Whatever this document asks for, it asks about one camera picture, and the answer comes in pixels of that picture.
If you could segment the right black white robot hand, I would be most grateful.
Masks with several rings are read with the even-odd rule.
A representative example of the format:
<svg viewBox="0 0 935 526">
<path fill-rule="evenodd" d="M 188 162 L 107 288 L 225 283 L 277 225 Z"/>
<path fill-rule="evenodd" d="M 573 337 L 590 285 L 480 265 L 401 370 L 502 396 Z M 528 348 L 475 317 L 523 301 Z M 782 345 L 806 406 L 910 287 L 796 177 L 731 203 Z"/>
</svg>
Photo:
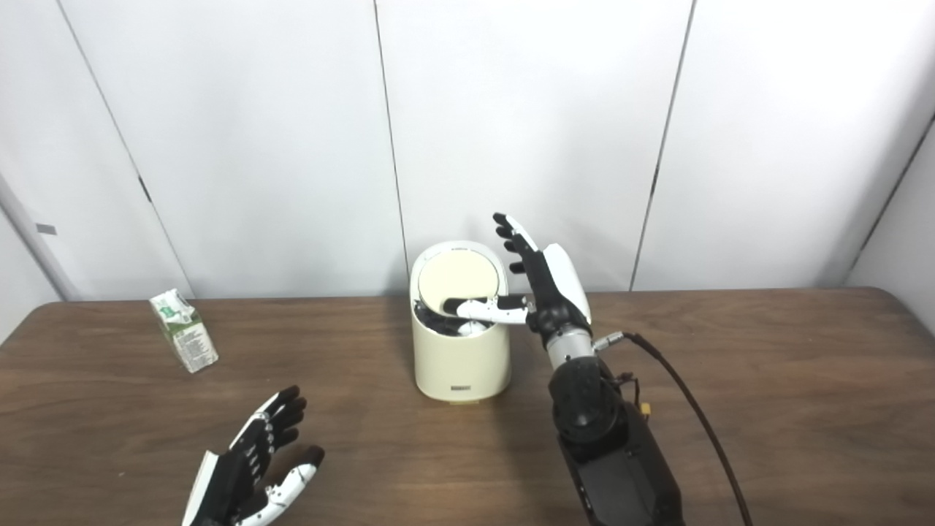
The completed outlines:
<svg viewBox="0 0 935 526">
<path fill-rule="evenodd" d="M 494 213 L 493 220 L 505 249 L 519 257 L 510 271 L 527 277 L 533 299 L 519 295 L 445 297 L 438 312 L 458 319 L 525 325 L 548 348 L 563 346 L 568 355 L 594 355 L 589 303 L 568 253 L 557 243 L 538 247 L 508 214 Z"/>
</svg>

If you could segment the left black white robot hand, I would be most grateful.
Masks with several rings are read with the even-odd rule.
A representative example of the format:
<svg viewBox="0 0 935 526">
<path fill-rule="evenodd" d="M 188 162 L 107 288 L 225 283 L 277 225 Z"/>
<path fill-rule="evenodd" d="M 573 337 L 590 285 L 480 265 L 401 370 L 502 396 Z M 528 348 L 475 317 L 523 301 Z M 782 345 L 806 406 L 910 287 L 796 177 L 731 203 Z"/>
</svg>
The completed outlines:
<svg viewBox="0 0 935 526">
<path fill-rule="evenodd" d="M 247 417 L 223 453 L 207 450 L 186 502 L 183 525 L 271 525 L 307 489 L 325 458 L 323 447 L 301 453 L 277 482 L 264 484 L 274 456 L 299 437 L 307 400 L 288 386 Z"/>
</svg>

